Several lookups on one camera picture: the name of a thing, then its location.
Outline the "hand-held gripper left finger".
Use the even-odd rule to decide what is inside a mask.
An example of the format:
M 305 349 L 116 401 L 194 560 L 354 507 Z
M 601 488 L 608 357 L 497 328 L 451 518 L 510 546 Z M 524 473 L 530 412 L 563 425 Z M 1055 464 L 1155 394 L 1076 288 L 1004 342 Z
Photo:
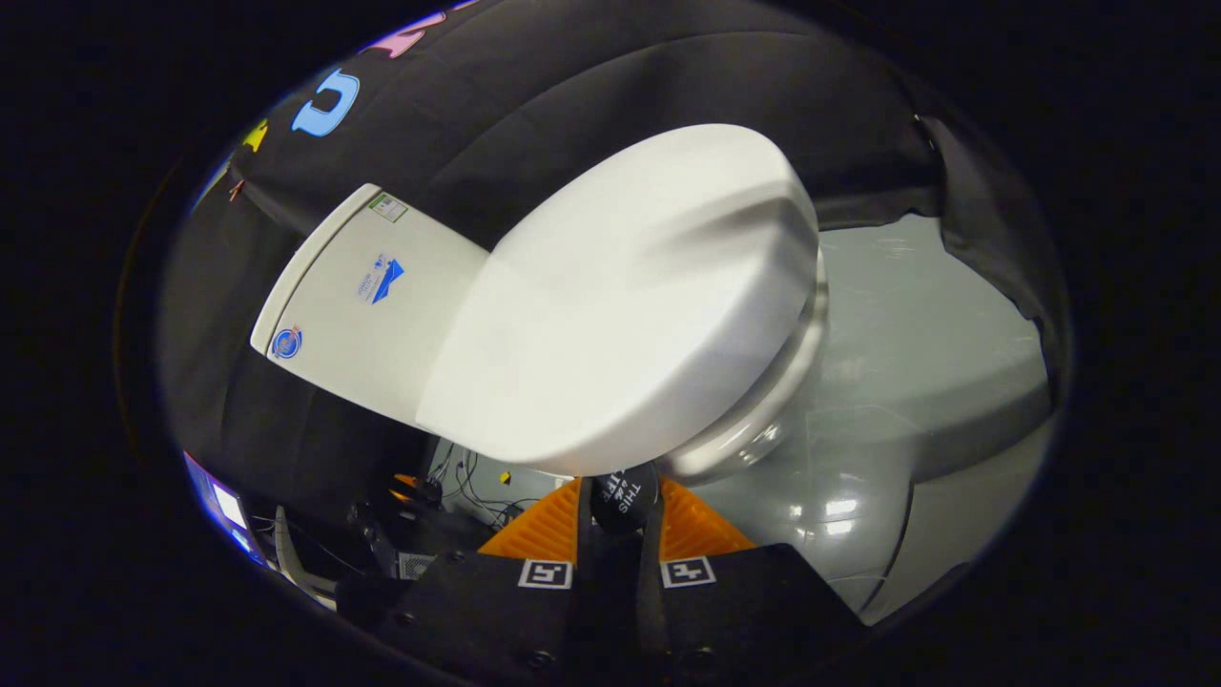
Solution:
M 383 597 L 380 639 L 453 685 L 589 685 L 603 652 L 592 482 L 571 480 L 479 548 Z

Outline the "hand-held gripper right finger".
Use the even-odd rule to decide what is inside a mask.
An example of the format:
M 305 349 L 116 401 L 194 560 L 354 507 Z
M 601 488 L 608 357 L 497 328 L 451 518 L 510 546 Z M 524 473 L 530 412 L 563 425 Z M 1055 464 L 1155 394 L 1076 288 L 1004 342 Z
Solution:
M 662 685 L 788 685 L 867 642 L 866 625 L 801 553 L 757 544 L 662 478 L 643 530 L 639 647 Z

